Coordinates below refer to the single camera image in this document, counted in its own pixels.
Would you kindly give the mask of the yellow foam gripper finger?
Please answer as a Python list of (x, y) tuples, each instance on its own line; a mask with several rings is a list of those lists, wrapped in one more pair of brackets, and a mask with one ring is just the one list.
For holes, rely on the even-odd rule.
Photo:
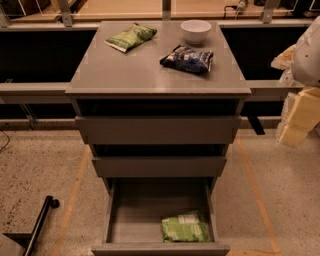
[(278, 126), (278, 142), (295, 147), (320, 123), (320, 88), (306, 87), (298, 94), (289, 94)]
[(295, 51), (296, 45), (291, 45), (278, 56), (276, 56), (272, 62), (271, 66), (275, 69), (286, 70), (291, 67), (293, 53)]

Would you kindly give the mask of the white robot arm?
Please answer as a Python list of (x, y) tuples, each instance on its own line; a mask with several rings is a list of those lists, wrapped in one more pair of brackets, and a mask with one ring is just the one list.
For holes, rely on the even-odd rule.
[(281, 83), (304, 86), (286, 98), (278, 126), (278, 142), (295, 147), (320, 123), (320, 17), (294, 45), (275, 57), (271, 66), (283, 70)]

